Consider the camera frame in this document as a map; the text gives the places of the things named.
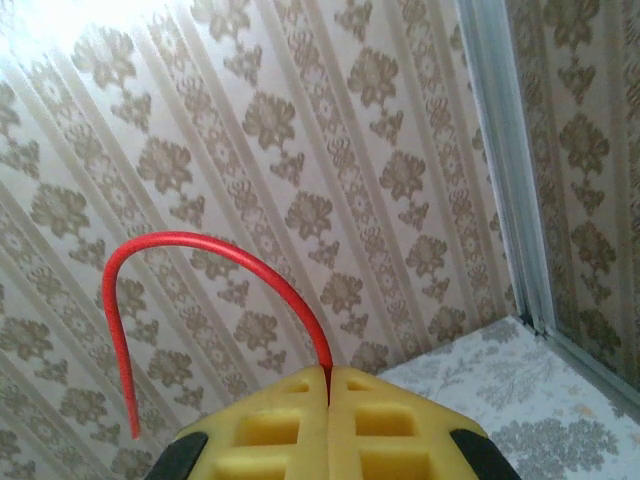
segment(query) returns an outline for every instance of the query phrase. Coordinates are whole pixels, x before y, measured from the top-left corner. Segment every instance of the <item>vertical stripe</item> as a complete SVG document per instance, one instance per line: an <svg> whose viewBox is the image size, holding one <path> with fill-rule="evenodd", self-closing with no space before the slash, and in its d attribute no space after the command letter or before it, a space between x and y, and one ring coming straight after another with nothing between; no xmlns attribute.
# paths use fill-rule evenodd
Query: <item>vertical stripe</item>
<svg viewBox="0 0 640 480"><path fill-rule="evenodd" d="M11 194L7 191L3 183L0 182L0 208L6 209L8 214L18 224L21 230L25 233L26 237L35 245L37 251L41 253L46 260L46 264L51 267L51 270L60 277L61 283L69 289L71 296L78 303L83 313L87 315L87 321L90 322L91 328L95 328L100 332L101 340L103 344L109 345L110 342L104 339L110 339L109 329L107 322L103 319L102 313L98 311L96 305L87 297L73 276L66 269L60 258L53 252L45 239L42 238L40 232L30 223L29 217L24 213L20 206L11 197ZM151 385L148 377L144 374L144 370L136 363L135 360L131 362L134 376L138 383L138 388L143 390L150 398L157 397L155 394L155 388ZM162 413L164 418L169 419L174 425L178 424L176 417L171 412L169 406L161 402L158 409Z"/></svg>
<svg viewBox="0 0 640 480"><path fill-rule="evenodd" d="M573 340L578 341L579 344L582 344L584 341L582 328L580 327L580 321L578 319L578 311L577 311L577 294L576 294L576 282L575 275L573 272L573 254L571 252L571 244L569 242L569 221L567 218L567 209L566 203L564 199L564 189L563 189L563 175L562 169L560 168L561 164L561 154L558 147L558 137L557 137L557 129L556 129L556 121L554 115L554 108L552 103L552 94L551 94L551 84L549 81L545 81L545 79L551 78L549 71L549 59L547 58L547 51L545 47L544 41L544 25L542 23L542 12L540 11L540 6L537 2L530 2L531 7L531 16L533 18L534 24L532 25L531 34L534 37L534 42L536 45L537 57L539 62L539 78L540 83L543 88L543 98L544 105L541 107L544 111L544 118L541 123L543 124L543 128L546 130L547 142L548 142L548 158L545 158L546 165L543 168L547 169L546 178L539 179L539 185L545 185L547 182L554 185L553 191L556 196L556 209L553 216L547 217L545 221L545 225L547 226L546 235L549 235L550 229L549 226L557 227L560 230L560 235L562 237L562 252L556 253L556 265L552 266L551 271L555 270L556 274L564 273L563 277L560 277L560 281L554 281L553 287L556 291L566 291L564 295L568 298L565 300L569 303L568 308L560 310L556 308L556 311L561 312L561 315L570 315L570 318L558 318L558 325L562 326L563 323L569 325L575 325L575 333L578 335L577 338ZM560 328L560 330L567 334L567 336L571 337L570 330L565 328Z"/></svg>
<svg viewBox="0 0 640 480"><path fill-rule="evenodd" d="M631 220L629 218L629 150L627 145L626 114L622 81L622 46L617 39L623 37L622 20L618 2L604 2L604 39L607 52L607 84L609 87L609 105L611 106L611 160L615 183L615 218L618 244L617 268L618 282L615 290L618 297L617 318L611 318L613 325L618 326L622 338L622 361L627 378L635 378L636 363L634 360L633 339L633 275L631 257Z"/></svg>
<svg viewBox="0 0 640 480"><path fill-rule="evenodd" d="M306 93L300 84L298 75L295 70L295 66L292 63L291 56L288 55L288 46L286 41L282 38L279 22L276 14L269 8L267 2L256 3L260 15L267 26L271 43L274 46L276 56L282 70L284 71L285 80L291 96L293 97L294 104L298 107L300 112L300 119L302 125L305 128L308 138L311 140L311 149L314 153L314 157L318 159L318 166L322 172L324 180L329 189L329 193L332 199L334 199L334 206L338 212L338 218L342 222L342 225L347 230L347 241L351 247L351 251L354 253L356 263L362 273L364 284L369 291L370 298L377 311L385 311L384 304L380 301L380 293L376 287L375 278L370 269L370 266L365 258L364 251L361 245L357 242L358 231L353 225L353 219L349 214L349 206L341 195L340 187L336 184L336 180L331 172L331 159L325 149L322 133L319 131L317 124L315 123L315 116L311 111L309 102L307 100ZM390 353L394 358L394 362L399 362L403 358L401 353L400 344L391 331L391 322L388 317L383 317L383 321L379 321L379 325L384 332L385 338L389 342L391 347Z"/></svg>
<svg viewBox="0 0 640 480"><path fill-rule="evenodd" d="M128 415L124 397L122 396L120 389L115 387L108 381L108 379L104 377L102 372L96 367L87 352L77 345L76 339L73 338L69 331L66 328L62 327L59 322L53 321L53 319L56 317L55 312L42 301L42 299L37 295L36 292L33 291L32 286L23 277L23 275L20 274L17 267L11 263L11 261L8 259L8 255L6 254L0 255L0 275L2 274L5 274L7 278L11 280L11 283L15 285L15 287L20 291L20 293L29 300L29 304L34 308L34 310L36 310L41 319L48 319L46 321L47 327L49 327L49 329L56 335L56 337L60 339L64 349L71 355L73 359L72 361L75 361L77 364L82 365L82 367L91 375L91 378L95 381L98 390L104 393L109 403L111 403L118 411L118 423L126 425L128 422ZM169 417L167 418L167 420L171 421L172 417L168 407L166 407L166 412L169 413ZM171 428L177 429L179 428L179 426L180 425L178 424L178 422L175 421L171 425ZM140 439L148 448L151 449L153 453L157 454L162 451L162 446L158 439L149 435L149 432L144 431L144 429L140 434Z"/></svg>
<svg viewBox="0 0 640 480"><path fill-rule="evenodd" d="M48 140L51 142L54 149L58 153L59 158L69 169L74 180L81 187L83 195L89 201L88 203L100 215L100 219L109 229L109 232L113 236L114 240L118 244L126 242L126 233L118 224L117 219L114 218L113 213L110 212L109 208L105 205L100 192L94 186L84 169L80 166L80 159L77 158L75 153L69 148L68 144L66 144L60 132L53 125L51 117L43 112L42 106L35 100L37 98L35 92L33 92L33 90L31 90L27 86L26 81L24 80L22 75L19 72L16 72L15 69L10 68L8 65L6 65L4 73L8 78L12 80L14 89L16 90L18 95L22 97L22 100L27 106L29 113L34 117L40 128L42 128L43 132L45 132ZM138 278L145 285L146 290L156 301L160 309L167 315L169 324L172 327L173 332L175 332L169 335L171 337L177 335L178 338L180 338L182 344L185 347L182 350L188 351L190 353L197 352L198 348L196 347L195 342L188 336L184 325L179 323L178 312L175 310L174 306L171 304L164 292L159 289L157 283L151 276L151 272L149 272L149 270L145 267L142 259L139 256L134 256L127 263L129 263L133 267L133 270L136 272ZM211 385L215 386L215 376L212 374L211 369L208 368L207 363L208 362L206 362L205 360L200 359L200 368L204 376L207 378L208 382ZM224 395L224 388L219 386L216 393L217 395Z"/></svg>
<svg viewBox="0 0 640 480"><path fill-rule="evenodd" d="M433 179L432 185L435 190L436 198L438 199L437 206L440 218L444 223L443 228L447 235L447 243L450 245L451 258L454 263L454 272L458 277L457 281L462 291L464 310L471 314L469 321L472 328L475 330L481 326L479 321L480 314L473 300L469 277L465 273L465 262L462 254L462 247L460 246L460 239L456 234L452 214L447 208L449 199L445 192L442 175L438 170L438 166L435 161L435 159L438 158L438 155L435 151L435 147L433 146L432 139L427 135L427 132L430 129L426 113L423 108L424 102L422 100L422 94L420 93L417 72L415 70L414 63L411 60L409 45L406 40L403 40L404 28L398 10L392 6L392 2L385 2L385 12L387 14L387 19L389 20L389 27L394 40L394 47L396 52L398 52L398 65L400 72L405 79L409 98L411 99L411 112L416 124L418 125L418 130L420 132L424 132L424 134L420 135L419 140L425 157L431 160L426 162L426 166L430 177Z"/></svg>
<svg viewBox="0 0 640 480"><path fill-rule="evenodd" d="M234 233L234 237L239 240L238 245L248 250L254 250L254 248L250 247L251 240L249 239L247 232L244 230L244 228L240 224L238 216L233 211L233 205L231 205L229 197L224 194L224 185L222 184L220 179L216 175L214 175L213 170L210 168L210 166L205 164L205 161L207 159L210 161L209 154L207 153L202 139L195 131L192 123L190 122L184 105L182 105L182 102L180 101L180 98L171 82L169 73L162 66L160 55L152 46L152 40L149 39L148 33L142 28L136 29L134 38L136 40L136 44L142 58L149 67L149 70L151 71L156 83L160 87L160 90L163 92L163 97L166 100L167 105L169 105L176 125L178 125L180 131L187 140L189 149L195 153L194 157L196 162L200 166L200 171L204 175L209 187L211 188L211 191L213 192L213 195L216 198L216 207L220 208L222 214L227 219L227 222L229 223L230 228ZM268 287L266 287L263 282L260 282L260 288L265 292L265 295L269 300L273 311L276 313L276 315L279 316L280 319L283 320L287 316L290 316L289 312L287 312L286 309L283 308L282 302L278 301L271 289L267 290ZM298 357L298 363L302 365L308 363L310 359L307 352L304 350L304 346L302 344L302 341L300 340L299 335L294 331L293 328L291 328L292 325L290 322L284 322L282 320L278 323L282 326L282 329L285 332L285 335L288 339L288 344L293 347L293 350ZM292 318L292 320L294 322L298 321L295 317Z"/></svg>
<svg viewBox="0 0 640 480"><path fill-rule="evenodd" d="M124 181L128 184L134 197L138 199L140 205L146 205L145 210L152 221L152 225L157 229L168 230L160 213L156 209L153 200L149 197L142 184L137 180L137 175L127 160L126 155L122 151L119 142L109 130L107 123L104 118L102 118L102 115L98 111L96 105L92 102L88 92L84 89L82 81L78 78L75 70L69 64L68 59L59 51L55 52L53 58L56 67L62 74L62 78L66 81L72 95L82 108L84 115L86 115L89 123L95 129L96 134L100 138L100 141L105 146L106 150L109 152L110 157L116 162L118 168L121 170ZM202 286L193 275L189 262L184 258L184 255L180 250L168 248L166 251L168 257L171 259L171 263L175 265L176 269L180 273L182 281L187 285L187 289L194 295L199 305L204 305L206 307L204 308L204 311L206 311L207 315L213 319L213 323L216 326L215 331L222 339L229 356L235 363L235 367L239 372L241 372L251 389L255 390L259 388L259 384L253 375L253 372L248 368L245 360L243 359L238 345L227 330L225 323L213 307L213 304L202 289ZM221 386L219 386L218 389L224 395L223 398L226 397L228 399L228 393L225 389Z"/></svg>
<svg viewBox="0 0 640 480"><path fill-rule="evenodd" d="M437 1L431 1L428 3L428 10L432 9L431 25L433 26L435 47L438 52L439 63L442 68L443 79L449 79L444 81L445 89L449 93L449 101L451 102L451 112L453 115L453 121L455 124L455 136L458 140L458 148L464 165L464 171L468 179L469 192L471 193L471 205L476 212L476 226L478 228L478 234L480 237L480 245L483 251L483 256L486 259L487 274L489 276L489 284L493 293L493 301L496 305L496 313L498 318L502 317L506 313L504 305L504 299L502 298L502 287L500 285L500 277L498 275L498 267L496 265L496 250L493 248L491 242L491 234L489 232L489 220L486 217L486 211L482 196L479 191L480 179L476 172L474 165L473 151L471 149L471 137L466 128L462 110L462 104L460 101L460 92L458 91L457 84L455 82L455 72L453 70L453 63L451 61L451 50L447 45L447 34L444 31L444 20L442 18L442 12L440 11L440 5Z"/></svg>
<svg viewBox="0 0 640 480"><path fill-rule="evenodd" d="M25 443L37 455L37 458L31 459L35 463L35 477L46 478L47 480L65 480L73 477L73 472L66 465L58 461L58 459L48 450L45 443L41 442L38 437L33 435L28 428L22 425L7 409L0 405L0 430L9 430L18 437L18 448L20 443Z"/></svg>
<svg viewBox="0 0 640 480"><path fill-rule="evenodd" d="M48 400L45 399L26 378L24 378L22 373L9 361L9 359L7 359L7 357L2 352L0 352L0 370L4 373L4 375L7 375L9 378L11 378L11 381L15 382L20 391L22 391L27 396L27 398L29 398L29 401L35 403L38 406L38 409L43 413L43 415L47 417L49 422L51 422L51 424L55 426L58 431L64 433L65 438L67 438L79 452L82 452L83 457L91 464L96 473L99 473L102 478L106 478L110 475L109 469L102 463L102 459L100 459L95 454L95 452L91 450L89 445L87 445L87 443L83 441L82 438L78 436L78 434L76 434L73 428L71 428L71 426L64 420L64 418L62 418L62 416L55 410L55 408L53 408L51 404L49 404Z"/></svg>
<svg viewBox="0 0 640 480"><path fill-rule="evenodd" d="M300 290L302 291L307 301L311 299L309 303L313 311L323 312L322 306L317 299L317 295L315 294L315 290L312 286L309 276L306 273L304 266L302 265L302 262L300 261L298 256L294 254L296 250L287 233L283 216L278 211L275 202L271 198L269 189L266 186L264 179L262 178L262 175L260 174L260 171L257 167L255 157L253 156L251 148L247 143L241 126L238 124L237 119L233 115L233 108L224 92L224 88L220 83L220 79L218 78L218 75L213 69L211 63L207 59L207 53L197 32L195 31L195 27L188 20L188 16L182 8L178 8L176 13L176 19L178 25L180 26L180 29L189 38L192 39L189 46L193 59L198 66L199 71L202 73L209 93L214 99L216 105L218 105L219 107L219 113L220 117L222 118L222 122L224 123L226 130L233 144L235 145L236 150L238 151L238 154L241 158L245 159L243 164L247 169L247 174L251 179L251 183L256 189L258 198L262 200L265 213L269 218L271 225L273 226L276 237L278 238L279 243L282 245L283 251L291 252L291 258L289 259L289 261L291 262L293 277L289 276L287 280L293 280L294 278L299 279L298 281L300 282ZM329 341L329 344L331 346L331 351L336 356L336 360L344 363L345 356L342 353L338 341L336 340L335 335L330 328L328 319L323 315L319 318L319 320L321 321L322 326L325 330L327 340Z"/></svg>
<svg viewBox="0 0 640 480"><path fill-rule="evenodd" d="M351 102L351 97L347 91L346 83L340 73L338 59L336 57L336 52L333 49L329 32L327 27L321 21L322 14L317 3L313 0L305 0L303 3L309 12L309 24L316 35L321 55L326 63L327 75L329 77L329 82L333 87L338 109L341 111L342 120L349 134L349 138L353 142L355 157L362 167L361 174L367 187L373 211L377 213L377 218L381 224L380 230L385 241L385 247L391 258L393 273L398 277L396 280L398 282L398 289L401 297L403 297L407 303L410 313L409 320L416 329L415 336L417 337L421 350L423 352L429 351L431 350L432 345L425 328L425 319L423 319L423 315L420 311L419 302L416 298L415 292L411 288L409 273L405 266L400 248L398 247L398 242L393 233L393 225L385 207L378 179L376 178L375 170L371 163L372 157L369 155L363 132L356 120L357 117L353 103Z"/></svg>

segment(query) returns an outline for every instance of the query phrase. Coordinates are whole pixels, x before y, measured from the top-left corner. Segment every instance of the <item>metal frame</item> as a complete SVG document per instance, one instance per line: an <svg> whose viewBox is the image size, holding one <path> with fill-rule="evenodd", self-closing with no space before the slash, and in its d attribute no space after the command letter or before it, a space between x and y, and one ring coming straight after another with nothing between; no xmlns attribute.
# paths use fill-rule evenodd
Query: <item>metal frame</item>
<svg viewBox="0 0 640 480"><path fill-rule="evenodd" d="M603 394L640 419L640 392L558 332L505 0L457 0L518 314Z"/></svg>

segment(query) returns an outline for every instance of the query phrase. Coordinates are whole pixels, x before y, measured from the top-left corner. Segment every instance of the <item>wall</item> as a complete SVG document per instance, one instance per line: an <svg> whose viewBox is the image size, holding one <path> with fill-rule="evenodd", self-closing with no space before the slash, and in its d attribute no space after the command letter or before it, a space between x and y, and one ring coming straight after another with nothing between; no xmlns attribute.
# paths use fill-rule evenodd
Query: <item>wall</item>
<svg viewBox="0 0 640 480"><path fill-rule="evenodd" d="M512 311L450 2L31 3L0 15L8 477L137 478L181 425L314 361L249 273L146 251L118 284L133 443L97 292L145 232L253 252L370 372Z"/></svg>
<svg viewBox="0 0 640 480"><path fill-rule="evenodd" d="M510 1L558 327L640 386L640 3Z"/></svg>

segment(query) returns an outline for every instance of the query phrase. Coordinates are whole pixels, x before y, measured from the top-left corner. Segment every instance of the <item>gray floral pattern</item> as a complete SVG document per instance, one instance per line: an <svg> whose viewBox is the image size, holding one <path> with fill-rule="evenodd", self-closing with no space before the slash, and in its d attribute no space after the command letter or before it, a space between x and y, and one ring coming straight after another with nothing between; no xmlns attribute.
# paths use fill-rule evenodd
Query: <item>gray floral pattern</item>
<svg viewBox="0 0 640 480"><path fill-rule="evenodd" d="M522 480L637 478L640 425L515 319L381 377L476 420Z"/></svg>

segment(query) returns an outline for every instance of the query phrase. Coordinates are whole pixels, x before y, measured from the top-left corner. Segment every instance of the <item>square hole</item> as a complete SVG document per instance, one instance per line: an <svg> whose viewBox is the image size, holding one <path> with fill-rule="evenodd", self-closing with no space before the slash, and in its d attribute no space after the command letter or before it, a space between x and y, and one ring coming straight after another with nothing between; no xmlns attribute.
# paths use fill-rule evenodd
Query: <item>square hole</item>
<svg viewBox="0 0 640 480"><path fill-rule="evenodd" d="M389 405L371 405L356 410L356 435L366 437L412 437L416 424L410 411Z"/></svg>
<svg viewBox="0 0 640 480"><path fill-rule="evenodd" d="M419 452L363 450L362 480L429 480L433 478L429 455Z"/></svg>
<svg viewBox="0 0 640 480"><path fill-rule="evenodd" d="M294 383L285 390L287 393L304 393L309 391L307 382Z"/></svg>
<svg viewBox="0 0 640 480"><path fill-rule="evenodd" d="M352 392L370 391L371 389L357 380L347 380L347 390Z"/></svg>
<svg viewBox="0 0 640 480"><path fill-rule="evenodd" d="M234 445L293 445L298 441L300 419L291 413L264 413L245 417L236 430Z"/></svg>
<svg viewBox="0 0 640 480"><path fill-rule="evenodd" d="M219 465L215 480L284 480L285 465Z"/></svg>

